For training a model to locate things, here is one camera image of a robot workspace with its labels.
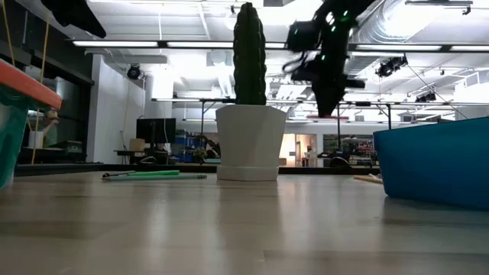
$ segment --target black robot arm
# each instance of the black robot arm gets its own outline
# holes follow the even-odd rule
[[[374,0],[325,0],[311,21],[296,21],[289,29],[287,49],[302,56],[283,67],[292,80],[313,84],[319,117],[331,115],[345,95],[345,87],[364,88],[364,83],[347,80],[348,39],[359,16]],[[311,60],[310,51],[319,50]]]

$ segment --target green cactus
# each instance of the green cactus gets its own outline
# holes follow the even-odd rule
[[[251,3],[241,6],[235,25],[236,104],[265,105],[265,36],[257,10]]]

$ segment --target exposed ceiling ductwork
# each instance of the exposed ceiling ductwork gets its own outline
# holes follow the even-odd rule
[[[403,43],[431,23],[442,7],[405,5],[405,0],[377,0],[362,15],[351,43]],[[357,76],[378,57],[354,57],[346,71]]]

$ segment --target wooden table surface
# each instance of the wooden table surface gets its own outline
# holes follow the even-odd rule
[[[272,183],[15,178],[0,268],[15,274],[489,274],[489,214],[387,198],[351,176]]]

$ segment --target blue bin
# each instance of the blue bin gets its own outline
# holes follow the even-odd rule
[[[374,144],[387,195],[489,209],[489,118],[378,131]]]

